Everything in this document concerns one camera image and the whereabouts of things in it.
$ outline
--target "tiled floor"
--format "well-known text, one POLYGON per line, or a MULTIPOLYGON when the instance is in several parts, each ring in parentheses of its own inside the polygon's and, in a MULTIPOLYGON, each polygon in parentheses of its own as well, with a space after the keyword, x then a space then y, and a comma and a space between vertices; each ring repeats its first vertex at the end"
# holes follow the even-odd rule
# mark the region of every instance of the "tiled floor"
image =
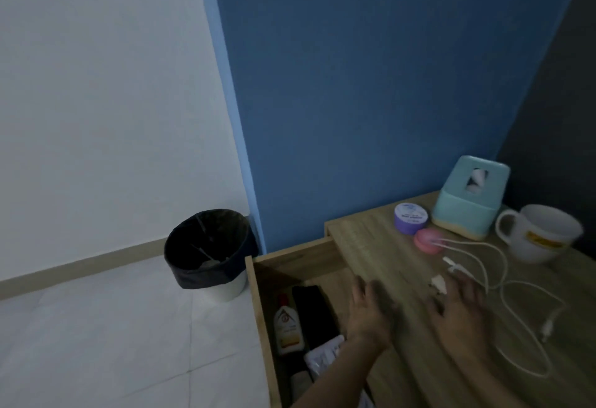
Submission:
POLYGON ((212 304, 157 257, 0 301, 0 408, 267 406, 248 287, 212 304))

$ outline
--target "purple lid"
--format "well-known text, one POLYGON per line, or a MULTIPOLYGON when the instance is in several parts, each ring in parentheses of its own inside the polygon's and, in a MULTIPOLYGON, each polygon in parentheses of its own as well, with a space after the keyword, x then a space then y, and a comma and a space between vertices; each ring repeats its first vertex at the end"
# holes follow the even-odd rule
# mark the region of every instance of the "purple lid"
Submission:
POLYGON ((398 231, 414 235, 422 229, 428 221, 428 213, 418 204, 402 202, 395 206, 393 211, 395 227, 398 231))

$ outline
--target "white bottle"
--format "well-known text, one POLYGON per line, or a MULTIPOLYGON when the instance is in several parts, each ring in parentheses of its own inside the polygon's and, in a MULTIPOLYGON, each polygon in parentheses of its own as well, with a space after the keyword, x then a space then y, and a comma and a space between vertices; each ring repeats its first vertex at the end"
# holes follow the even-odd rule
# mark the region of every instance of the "white bottle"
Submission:
POLYGON ((304 350, 304 337, 298 313, 288 306, 286 294, 278 295, 277 301, 279 309, 273 317, 277 353, 283 356, 291 352, 300 352, 304 350))

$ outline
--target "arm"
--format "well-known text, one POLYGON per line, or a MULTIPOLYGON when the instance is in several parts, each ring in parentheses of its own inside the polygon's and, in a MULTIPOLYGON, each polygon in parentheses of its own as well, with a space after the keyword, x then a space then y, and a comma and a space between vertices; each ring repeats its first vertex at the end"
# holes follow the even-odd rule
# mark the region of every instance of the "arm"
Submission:
POLYGON ((347 341, 338 357, 292 408, 356 408, 367 375, 391 344, 390 322, 373 286, 358 278, 352 287, 347 341))
POLYGON ((449 275, 443 278, 447 286, 443 314, 439 313, 434 300, 430 300, 427 307, 445 351, 488 406, 527 408, 490 371, 484 292, 464 275, 458 276, 459 283, 449 275))

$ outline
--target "white charging cable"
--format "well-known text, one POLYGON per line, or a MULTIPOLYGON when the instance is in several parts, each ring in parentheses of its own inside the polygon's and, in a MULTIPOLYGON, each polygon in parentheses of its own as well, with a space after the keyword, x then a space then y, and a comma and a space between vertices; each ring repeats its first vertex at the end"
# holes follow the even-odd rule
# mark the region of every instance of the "white charging cable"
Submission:
POLYGON ((519 365, 518 363, 516 363, 513 359, 509 358, 505 354, 505 352, 503 352, 502 349, 500 349, 499 347, 496 347, 496 349, 499 351, 499 353, 501 353, 501 355, 503 355, 503 358, 505 358, 513 366, 517 367, 518 369, 520 369, 521 371, 523 371, 523 372, 525 372, 527 374, 530 374, 530 375, 533 375, 533 376, 536 376, 536 377, 539 377, 539 378, 548 378, 548 377, 550 377, 551 374, 553 373, 553 363, 551 362, 550 358, 548 357, 547 351, 544 349, 544 346, 542 345, 542 343, 546 343, 546 341, 548 340, 548 338, 550 337, 550 335, 553 333, 554 322, 557 319, 557 317, 565 309, 567 309, 567 303, 565 303, 565 301, 563 299, 559 298, 558 296, 556 296, 552 292, 549 292, 545 288, 540 287, 540 286, 538 286, 536 284, 533 284, 531 282, 519 281, 519 280, 505 281, 505 279, 507 278, 507 273, 509 272, 509 263, 507 262, 507 257, 505 256, 505 253, 503 253, 495 245, 487 244, 486 242, 466 242, 466 241, 451 240, 451 239, 433 240, 433 241, 431 241, 431 243, 433 245, 436 245, 436 246, 441 246, 442 248, 445 248, 445 249, 450 249, 452 251, 457 251, 458 253, 466 254, 466 255, 470 256, 471 258, 473 258, 476 262, 478 262, 478 264, 480 265, 480 267, 482 269, 482 274, 484 276, 484 283, 482 283, 481 281, 479 281, 478 278, 476 278, 474 275, 472 275, 472 273, 470 273, 470 271, 468 269, 466 269, 464 266, 453 262, 448 257, 443 257, 443 260, 446 261, 451 266, 449 268, 449 271, 460 270, 461 272, 465 273, 466 275, 468 275, 469 277, 471 277, 472 279, 474 279, 482 287, 484 287, 485 292, 486 292, 487 295, 488 295, 488 291, 490 289, 499 289, 499 295, 501 296, 501 302, 503 303, 503 306, 505 306, 505 308, 511 313, 511 315, 513 316, 513 318, 515 320, 517 320, 522 325, 522 327, 524 327, 524 329, 532 337, 534 343, 538 347, 538 350, 540 351, 542 357, 544 358, 544 363, 545 363, 545 366, 546 366, 546 371, 545 372, 534 372, 533 370, 526 369, 525 367, 523 367, 523 366, 519 365), (445 245, 445 244, 443 244, 443 242, 449 242, 449 243, 452 243, 452 244, 461 244, 461 245, 471 245, 471 246, 474 246, 474 245, 484 245, 484 246, 488 246, 488 247, 493 248, 494 250, 496 250, 500 254, 501 258, 503 259, 503 274, 501 275, 501 278, 500 278, 499 282, 497 284, 492 285, 492 286, 489 284, 488 273, 486 272, 486 267, 484 266, 484 264, 482 263, 482 261, 477 256, 475 256, 472 253, 469 253, 469 252, 467 252, 467 251, 465 251, 463 249, 454 248, 453 246, 445 245), (555 310, 553 310, 549 314, 549 316, 547 317, 547 320, 544 322, 544 324, 542 325, 542 327, 540 329, 540 334, 542 336, 542 342, 540 342, 540 340, 538 339, 538 337, 536 337, 536 334, 532 331, 532 329, 526 324, 526 322, 524 322, 521 319, 521 317, 507 303, 507 300, 505 299, 505 286, 506 285, 509 285, 509 284, 524 284, 524 285, 527 285, 527 286, 534 287, 536 289, 541 290, 545 294, 550 295, 552 298, 556 299, 557 301, 559 301, 561 303, 561 306, 559 306, 558 308, 556 308, 555 310))

